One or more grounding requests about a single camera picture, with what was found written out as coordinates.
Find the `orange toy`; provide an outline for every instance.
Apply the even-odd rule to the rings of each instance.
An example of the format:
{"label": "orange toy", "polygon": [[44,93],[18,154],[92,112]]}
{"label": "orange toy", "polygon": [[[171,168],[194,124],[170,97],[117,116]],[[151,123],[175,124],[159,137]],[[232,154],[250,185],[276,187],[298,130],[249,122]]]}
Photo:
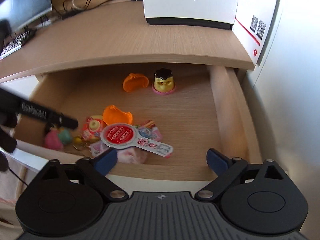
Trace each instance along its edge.
{"label": "orange toy", "polygon": [[117,122],[124,122],[127,124],[133,123],[133,116],[130,112],[122,112],[114,105],[107,106],[103,111],[103,121],[107,125],[111,125]]}
{"label": "orange toy", "polygon": [[122,87],[124,91],[132,92],[139,87],[146,88],[148,85],[149,80],[145,75],[130,73],[130,75],[124,79]]}

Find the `beige cloth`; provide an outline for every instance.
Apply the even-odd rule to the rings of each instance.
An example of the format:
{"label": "beige cloth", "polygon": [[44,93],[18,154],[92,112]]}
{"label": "beige cloth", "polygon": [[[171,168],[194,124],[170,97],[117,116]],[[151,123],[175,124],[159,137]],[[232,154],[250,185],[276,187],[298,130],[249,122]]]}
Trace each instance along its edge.
{"label": "beige cloth", "polygon": [[0,199],[0,240],[15,240],[23,233],[14,203],[15,201]]}

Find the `red circle label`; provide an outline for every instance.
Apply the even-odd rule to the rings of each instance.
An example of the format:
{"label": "red circle label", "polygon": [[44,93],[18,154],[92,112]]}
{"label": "red circle label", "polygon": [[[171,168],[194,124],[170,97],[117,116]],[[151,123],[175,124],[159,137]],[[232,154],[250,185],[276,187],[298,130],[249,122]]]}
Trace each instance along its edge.
{"label": "red circle label", "polygon": [[130,126],[116,125],[107,129],[103,136],[110,143],[123,144],[129,142],[133,135],[134,132]]}

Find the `drawer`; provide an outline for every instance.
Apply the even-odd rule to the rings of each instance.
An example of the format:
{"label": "drawer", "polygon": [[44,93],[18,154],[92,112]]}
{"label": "drawer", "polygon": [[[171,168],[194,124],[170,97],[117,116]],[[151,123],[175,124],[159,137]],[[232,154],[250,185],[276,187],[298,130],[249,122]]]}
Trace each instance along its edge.
{"label": "drawer", "polygon": [[[170,68],[176,84],[171,95],[157,95],[151,89],[154,71]],[[129,73],[143,73],[149,86],[131,93],[122,88]],[[133,114],[134,124],[152,119],[162,142],[174,148],[168,159],[148,153],[145,164],[118,163],[111,174],[159,180],[212,180],[215,174],[206,164],[206,152],[213,147],[226,156],[261,163],[252,119],[240,84],[231,68],[195,64],[143,63],[94,66],[46,75],[31,97],[33,101],[74,117],[80,134],[85,118],[102,114],[115,105]],[[42,148],[44,123],[23,116],[15,137],[28,152],[61,163],[73,163],[88,150],[72,145],[64,152]]]}

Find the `gray gripper base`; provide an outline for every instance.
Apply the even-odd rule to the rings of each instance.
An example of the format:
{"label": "gray gripper base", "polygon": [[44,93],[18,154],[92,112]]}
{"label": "gray gripper base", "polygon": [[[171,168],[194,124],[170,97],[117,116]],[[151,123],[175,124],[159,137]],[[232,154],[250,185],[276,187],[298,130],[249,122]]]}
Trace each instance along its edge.
{"label": "gray gripper base", "polygon": [[189,192],[134,192],[112,203],[99,221],[80,233],[41,237],[24,233],[19,240],[306,240],[298,232],[286,236],[254,236],[226,222],[212,203]]}

